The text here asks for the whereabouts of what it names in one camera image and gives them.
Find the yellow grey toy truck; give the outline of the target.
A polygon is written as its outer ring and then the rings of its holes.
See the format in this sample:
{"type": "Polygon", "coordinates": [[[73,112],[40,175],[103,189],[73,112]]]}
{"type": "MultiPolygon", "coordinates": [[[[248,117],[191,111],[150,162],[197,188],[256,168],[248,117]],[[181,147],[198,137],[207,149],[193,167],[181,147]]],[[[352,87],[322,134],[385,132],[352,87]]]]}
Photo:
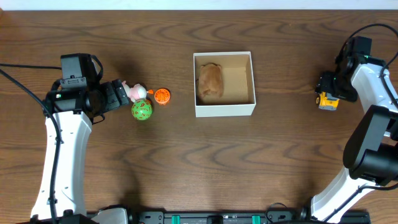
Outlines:
{"type": "Polygon", "coordinates": [[[321,92],[316,98],[316,104],[321,110],[335,111],[338,107],[339,99],[330,93],[321,92]]]}

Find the pink white pig toy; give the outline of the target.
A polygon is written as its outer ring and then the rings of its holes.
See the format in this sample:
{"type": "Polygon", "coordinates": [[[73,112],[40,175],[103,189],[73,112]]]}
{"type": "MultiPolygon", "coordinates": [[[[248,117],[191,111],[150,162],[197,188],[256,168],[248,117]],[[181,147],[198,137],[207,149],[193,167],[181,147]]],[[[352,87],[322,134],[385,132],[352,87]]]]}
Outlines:
{"type": "Polygon", "coordinates": [[[135,84],[133,87],[129,87],[126,81],[122,82],[123,88],[126,92],[127,97],[135,103],[137,100],[147,98],[147,95],[153,95],[153,90],[146,90],[141,84],[135,84]]]}

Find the brown plush toy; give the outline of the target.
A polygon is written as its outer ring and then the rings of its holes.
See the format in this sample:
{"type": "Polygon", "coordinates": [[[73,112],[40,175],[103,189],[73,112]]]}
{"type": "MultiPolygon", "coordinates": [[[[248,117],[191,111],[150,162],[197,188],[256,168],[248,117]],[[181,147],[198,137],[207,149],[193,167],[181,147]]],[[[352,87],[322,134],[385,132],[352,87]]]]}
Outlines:
{"type": "Polygon", "coordinates": [[[198,93],[200,98],[208,95],[223,96],[224,86],[220,65],[208,63],[200,67],[198,93]]]}

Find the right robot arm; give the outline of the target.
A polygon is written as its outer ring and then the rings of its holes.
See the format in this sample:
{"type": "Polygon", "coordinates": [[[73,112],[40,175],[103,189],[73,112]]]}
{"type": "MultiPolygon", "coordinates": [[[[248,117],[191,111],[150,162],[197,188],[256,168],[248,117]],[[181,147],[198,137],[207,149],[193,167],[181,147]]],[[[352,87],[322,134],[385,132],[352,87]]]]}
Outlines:
{"type": "Polygon", "coordinates": [[[360,100],[364,117],[343,151],[343,168],[321,193],[312,197],[307,217],[338,223],[363,196],[373,190],[397,188],[397,93],[387,63],[368,54],[354,54],[337,72],[327,72],[318,84],[320,93],[346,101],[360,100]]]}

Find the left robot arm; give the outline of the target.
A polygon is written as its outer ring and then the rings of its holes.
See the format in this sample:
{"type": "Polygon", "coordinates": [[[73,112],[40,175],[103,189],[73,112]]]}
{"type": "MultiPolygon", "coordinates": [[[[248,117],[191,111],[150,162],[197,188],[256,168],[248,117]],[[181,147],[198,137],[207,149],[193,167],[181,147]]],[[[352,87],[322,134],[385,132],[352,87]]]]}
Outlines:
{"type": "Polygon", "coordinates": [[[31,211],[39,220],[61,217],[68,210],[78,215],[87,213],[83,179],[94,114],[85,105],[95,99],[101,104],[100,114],[129,102],[121,80],[102,83],[92,90],[52,88],[47,93],[47,149],[40,192],[31,211]]]}

